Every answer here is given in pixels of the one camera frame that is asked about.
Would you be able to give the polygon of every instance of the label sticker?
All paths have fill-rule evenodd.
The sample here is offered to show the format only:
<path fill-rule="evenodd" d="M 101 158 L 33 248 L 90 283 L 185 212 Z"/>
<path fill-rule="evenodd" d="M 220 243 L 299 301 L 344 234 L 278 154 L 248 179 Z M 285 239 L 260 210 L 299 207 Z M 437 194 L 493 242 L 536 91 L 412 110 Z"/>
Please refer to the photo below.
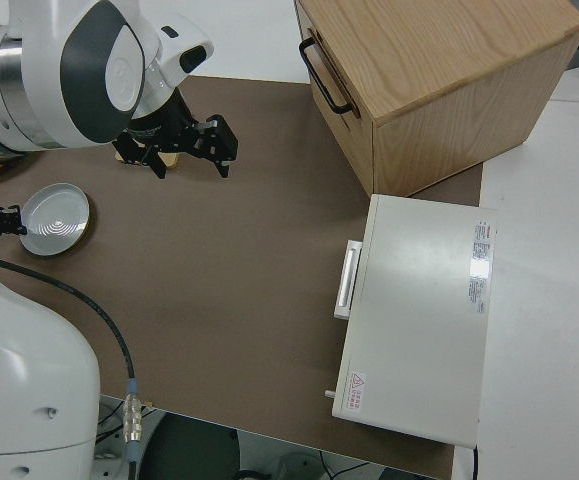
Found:
<path fill-rule="evenodd" d="M 362 408 L 362 392 L 365 390 L 367 375 L 364 373 L 351 372 L 347 385 L 347 400 L 345 408 L 359 412 Z"/>
<path fill-rule="evenodd" d="M 487 288 L 491 266 L 491 225 L 485 220 L 474 228 L 471 265 L 469 266 L 469 302 L 478 313 L 487 309 Z"/>

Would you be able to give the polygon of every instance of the brown mat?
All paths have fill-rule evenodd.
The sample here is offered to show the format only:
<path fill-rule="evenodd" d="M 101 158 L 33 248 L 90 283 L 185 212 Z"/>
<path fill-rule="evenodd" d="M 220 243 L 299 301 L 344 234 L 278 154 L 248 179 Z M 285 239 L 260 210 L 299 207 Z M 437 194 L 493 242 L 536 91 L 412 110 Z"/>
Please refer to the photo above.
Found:
<path fill-rule="evenodd" d="M 143 400 L 191 417 L 449 478 L 453 447 L 333 418 L 345 323 L 333 318 L 347 239 L 369 199 L 307 85 L 191 78 L 197 117 L 221 113 L 240 140 L 227 180 L 183 156 L 167 179 L 120 165 L 111 147 L 51 152 L 0 177 L 0 205 L 57 182 L 89 196 L 85 239 L 51 259 L 0 238 L 0 257 L 81 288 L 118 322 Z M 480 170 L 421 194 L 477 202 Z M 72 321 L 93 346 L 102 392 L 123 396 L 113 337 L 51 287 L 0 271 Z"/>

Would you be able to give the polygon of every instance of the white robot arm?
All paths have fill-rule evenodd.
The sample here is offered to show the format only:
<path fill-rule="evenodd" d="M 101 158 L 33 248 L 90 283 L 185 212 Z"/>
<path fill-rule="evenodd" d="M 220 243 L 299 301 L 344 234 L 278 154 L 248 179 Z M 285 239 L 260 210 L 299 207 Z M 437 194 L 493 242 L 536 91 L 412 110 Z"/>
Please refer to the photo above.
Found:
<path fill-rule="evenodd" d="M 177 90 L 213 53 L 182 15 L 146 19 L 137 0 L 10 0 L 9 10 L 0 156 L 113 142 L 125 161 L 161 177 L 158 151 L 208 158 L 227 176 L 237 140 L 220 116 L 196 121 Z"/>
<path fill-rule="evenodd" d="M 147 18 L 137 0 L 10 0 L 9 8 L 0 157 L 113 142 L 126 162 L 160 177 L 159 151 L 207 158 L 227 175 L 237 140 L 218 115 L 196 121 L 177 89 L 213 53 L 183 16 Z M 0 283 L 0 480 L 88 480 L 98 399 L 98 364 L 80 333 Z"/>

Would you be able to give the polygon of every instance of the wooden drawer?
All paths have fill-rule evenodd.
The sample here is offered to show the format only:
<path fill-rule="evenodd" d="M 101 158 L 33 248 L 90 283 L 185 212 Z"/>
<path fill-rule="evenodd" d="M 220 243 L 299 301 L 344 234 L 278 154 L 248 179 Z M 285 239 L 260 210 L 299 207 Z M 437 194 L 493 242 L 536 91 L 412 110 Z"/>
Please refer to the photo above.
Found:
<path fill-rule="evenodd" d="M 524 142 L 579 43 L 568 0 L 295 3 L 314 99 L 368 194 L 408 196 Z"/>

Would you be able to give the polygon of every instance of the drawer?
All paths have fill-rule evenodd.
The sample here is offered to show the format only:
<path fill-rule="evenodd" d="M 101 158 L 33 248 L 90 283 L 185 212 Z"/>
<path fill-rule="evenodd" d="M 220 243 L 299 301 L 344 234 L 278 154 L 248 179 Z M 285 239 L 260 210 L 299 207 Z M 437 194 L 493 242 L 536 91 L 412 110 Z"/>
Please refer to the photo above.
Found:
<path fill-rule="evenodd" d="M 340 69 L 327 51 L 326 39 L 321 37 L 300 2 L 296 2 L 296 11 L 303 40 L 313 39 L 313 45 L 304 48 L 304 55 L 318 77 L 316 81 L 311 75 L 315 103 L 362 187 L 371 194 L 374 190 L 373 123 L 369 113 L 354 100 Z M 334 111 L 338 109 L 336 107 L 341 110 L 345 106 L 350 110 L 345 113 Z"/>

